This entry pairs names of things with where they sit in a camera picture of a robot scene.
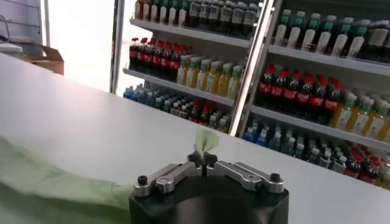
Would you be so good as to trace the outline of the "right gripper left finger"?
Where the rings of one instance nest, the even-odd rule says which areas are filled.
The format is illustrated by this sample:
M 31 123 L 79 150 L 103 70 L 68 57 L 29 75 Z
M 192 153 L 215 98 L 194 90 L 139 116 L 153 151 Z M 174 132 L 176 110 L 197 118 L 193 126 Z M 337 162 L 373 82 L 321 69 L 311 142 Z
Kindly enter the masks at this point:
M 171 193 L 185 178 L 201 175 L 202 166 L 203 159 L 200 154 L 189 154 L 187 162 L 183 164 L 168 164 L 150 176 L 139 176 L 133 185 L 133 194 L 136 197 L 147 197 L 154 189 L 162 194 Z

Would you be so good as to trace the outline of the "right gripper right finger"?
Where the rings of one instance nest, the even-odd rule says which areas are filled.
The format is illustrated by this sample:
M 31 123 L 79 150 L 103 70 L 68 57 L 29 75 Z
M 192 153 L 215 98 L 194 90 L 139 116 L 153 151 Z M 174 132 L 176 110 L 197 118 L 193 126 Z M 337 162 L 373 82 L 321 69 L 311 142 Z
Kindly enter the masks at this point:
M 202 185 L 213 192 L 244 190 L 281 194 L 285 190 L 280 174 L 268 174 L 242 162 L 228 163 L 219 160 L 216 155 L 205 153 L 202 165 L 205 176 Z

